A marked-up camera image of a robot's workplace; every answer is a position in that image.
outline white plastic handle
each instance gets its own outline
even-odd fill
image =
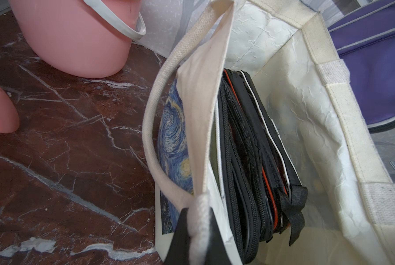
[[[112,27],[126,35],[132,40],[139,40],[146,34],[146,25],[143,21],[142,14],[139,13],[140,20],[137,22],[139,31],[135,31],[124,23],[112,10],[107,7],[102,0],[83,0],[88,6],[93,8],[104,20],[106,20]]]

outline black pouch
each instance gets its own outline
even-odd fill
[[[252,261],[258,241],[290,224],[291,245],[305,221],[302,187],[274,123],[245,72],[224,70],[218,96],[223,183],[239,255]]]

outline brown marble surface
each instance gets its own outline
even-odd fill
[[[141,124],[163,61],[132,45],[114,76],[74,77],[0,16],[0,87],[20,115],[0,134],[0,264],[161,264]]]

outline pink plastic bucket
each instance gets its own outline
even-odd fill
[[[9,0],[41,59],[75,76],[102,78],[125,65],[131,39],[146,33],[140,0]],[[137,18],[139,32],[135,28]]]

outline black fabric loop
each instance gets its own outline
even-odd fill
[[[291,186],[292,201],[289,201],[287,195],[277,189],[276,193],[280,199],[281,211],[287,222],[290,223],[291,233],[289,246],[291,246],[301,234],[301,230],[305,226],[305,219],[303,218],[302,209],[305,206],[306,198],[308,197],[308,189],[302,186]]]

